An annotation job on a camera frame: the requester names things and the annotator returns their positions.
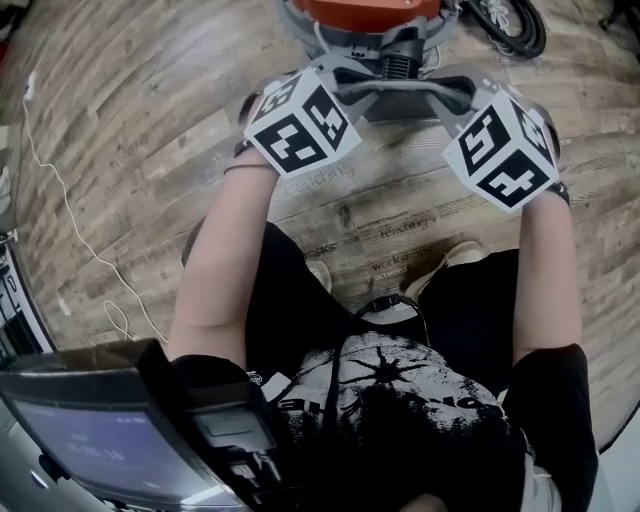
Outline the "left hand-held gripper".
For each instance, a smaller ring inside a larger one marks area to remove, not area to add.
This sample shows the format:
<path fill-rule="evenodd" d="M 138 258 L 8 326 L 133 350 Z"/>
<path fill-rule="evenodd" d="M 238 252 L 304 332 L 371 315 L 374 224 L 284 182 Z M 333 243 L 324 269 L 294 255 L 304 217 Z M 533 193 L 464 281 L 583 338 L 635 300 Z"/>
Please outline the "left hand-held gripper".
<path fill-rule="evenodd" d="M 244 140 L 283 177 L 334 164 L 360 145 L 354 123 L 378 99 L 377 92 L 343 94 L 338 89 L 376 78 L 357 61 L 327 54 L 265 79 L 256 91 L 262 101 L 243 130 Z"/>

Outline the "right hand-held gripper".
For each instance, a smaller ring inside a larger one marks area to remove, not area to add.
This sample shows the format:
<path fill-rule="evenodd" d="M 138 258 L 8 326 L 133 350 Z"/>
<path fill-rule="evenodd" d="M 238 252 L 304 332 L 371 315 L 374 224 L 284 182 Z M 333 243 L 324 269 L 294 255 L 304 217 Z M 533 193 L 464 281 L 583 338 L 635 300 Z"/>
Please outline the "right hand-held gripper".
<path fill-rule="evenodd" d="M 444 66 L 428 79 L 471 94 L 432 93 L 428 104 L 451 136 L 442 158 L 472 192 L 511 213 L 559 179 L 544 107 L 470 64 Z"/>

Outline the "person's right hand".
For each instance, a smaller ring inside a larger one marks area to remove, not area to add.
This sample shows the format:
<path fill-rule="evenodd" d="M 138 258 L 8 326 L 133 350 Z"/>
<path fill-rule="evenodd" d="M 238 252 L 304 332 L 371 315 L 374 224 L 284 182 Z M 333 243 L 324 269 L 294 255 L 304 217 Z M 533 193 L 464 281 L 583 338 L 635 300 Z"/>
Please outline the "person's right hand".
<path fill-rule="evenodd" d="M 544 128 L 546 130 L 546 136 L 549 141 L 549 152 L 552 154 L 555 164 L 558 164 L 561 157 L 561 144 L 555 125 L 550 119 L 545 119 Z"/>

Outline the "person's left hand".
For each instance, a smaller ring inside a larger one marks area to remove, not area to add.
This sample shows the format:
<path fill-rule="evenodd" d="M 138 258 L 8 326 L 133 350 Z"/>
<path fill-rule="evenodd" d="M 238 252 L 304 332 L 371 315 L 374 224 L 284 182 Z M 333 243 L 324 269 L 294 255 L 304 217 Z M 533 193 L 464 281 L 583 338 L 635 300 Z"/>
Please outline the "person's left hand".
<path fill-rule="evenodd" d="M 259 108 L 262 101 L 262 94 L 260 92 L 253 92 L 249 94 L 242 103 L 239 116 L 238 125 L 244 130 L 256 110 Z"/>

